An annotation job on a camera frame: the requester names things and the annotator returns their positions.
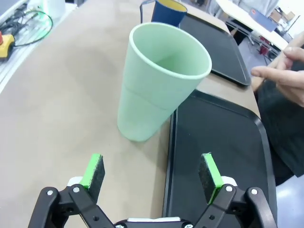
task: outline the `green plastic cup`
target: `green plastic cup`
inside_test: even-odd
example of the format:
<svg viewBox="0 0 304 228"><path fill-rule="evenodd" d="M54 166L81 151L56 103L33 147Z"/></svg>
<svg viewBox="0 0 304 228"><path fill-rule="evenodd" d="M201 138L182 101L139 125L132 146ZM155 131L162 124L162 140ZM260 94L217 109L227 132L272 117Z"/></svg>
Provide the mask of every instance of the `green plastic cup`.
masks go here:
<svg viewBox="0 0 304 228"><path fill-rule="evenodd" d="M207 50L189 33L144 23L129 36L117 125L132 141L149 139L211 71Z"/></svg>

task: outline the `black cable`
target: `black cable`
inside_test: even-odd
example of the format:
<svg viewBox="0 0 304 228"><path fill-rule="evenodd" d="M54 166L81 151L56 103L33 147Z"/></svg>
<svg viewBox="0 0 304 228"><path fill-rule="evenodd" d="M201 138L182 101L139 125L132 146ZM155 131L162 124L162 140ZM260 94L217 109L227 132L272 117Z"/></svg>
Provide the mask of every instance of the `black cable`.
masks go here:
<svg viewBox="0 0 304 228"><path fill-rule="evenodd" d="M28 11L27 13L25 13L25 16L26 16L27 14L29 14L29 13L34 13L34 12L36 12L36 13L42 13L42 14L46 15L46 16L49 18L49 20L50 20L50 22L51 22L51 26L50 26L49 30L47 31L47 33L46 33L45 35L43 35L43 36L40 37L39 39L36 39L36 40L34 40L34 41L32 41L32 42L29 42L29 43L20 44L20 45L15 45L14 47L24 47L24 46L27 46L27 45L31 45L31 44L37 43L37 42L41 41L42 39L44 39L44 38L51 32L51 30L52 30L52 28L53 28L53 26L54 26L53 19L52 19L48 14L46 14L45 12L39 11L39 10L31 10L31 11ZM28 21L30 21L30 20L33 19L34 17L35 17L35 15L34 15L33 17L31 17L30 19L28 19L28 20L24 23L24 25L26 25L26 24L28 23Z"/></svg>

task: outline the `tray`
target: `tray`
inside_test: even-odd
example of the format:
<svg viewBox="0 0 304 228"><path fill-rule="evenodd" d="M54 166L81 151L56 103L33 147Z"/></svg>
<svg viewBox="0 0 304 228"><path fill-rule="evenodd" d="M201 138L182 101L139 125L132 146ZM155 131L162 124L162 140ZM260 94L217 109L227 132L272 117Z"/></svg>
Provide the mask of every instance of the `tray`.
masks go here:
<svg viewBox="0 0 304 228"><path fill-rule="evenodd" d="M171 116L163 217L196 223L207 203L198 170L202 153L212 156L222 176L246 190L260 187L276 220L276 185L265 129L250 110L194 91ZM226 215L220 228L240 227Z"/></svg>
<svg viewBox="0 0 304 228"><path fill-rule="evenodd" d="M180 28L207 49L212 59L212 73L240 86L251 84L238 45L229 33L191 14L183 18Z"/></svg>

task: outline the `human hand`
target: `human hand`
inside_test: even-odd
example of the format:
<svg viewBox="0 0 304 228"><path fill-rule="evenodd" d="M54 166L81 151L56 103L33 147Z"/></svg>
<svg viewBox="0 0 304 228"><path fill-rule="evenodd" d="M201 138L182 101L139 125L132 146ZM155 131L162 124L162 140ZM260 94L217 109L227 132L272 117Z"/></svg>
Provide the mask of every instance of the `human hand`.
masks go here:
<svg viewBox="0 0 304 228"><path fill-rule="evenodd" d="M304 66L304 49L289 47L284 50L284 55L276 68L266 66L254 67L253 76L276 82L277 89L289 100L304 107L304 71L291 71L293 61L301 61Z"/></svg>

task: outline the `black apron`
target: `black apron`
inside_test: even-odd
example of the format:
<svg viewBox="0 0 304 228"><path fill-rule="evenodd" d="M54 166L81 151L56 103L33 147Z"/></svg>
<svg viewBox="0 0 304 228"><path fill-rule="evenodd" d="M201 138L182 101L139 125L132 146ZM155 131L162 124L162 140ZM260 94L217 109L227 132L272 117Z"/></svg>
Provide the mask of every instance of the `black apron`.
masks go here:
<svg viewBox="0 0 304 228"><path fill-rule="evenodd" d="M304 70L304 63L294 62L292 70ZM297 177L302 176L304 108L285 98L269 80L261 85L257 96L261 119L275 152Z"/></svg>

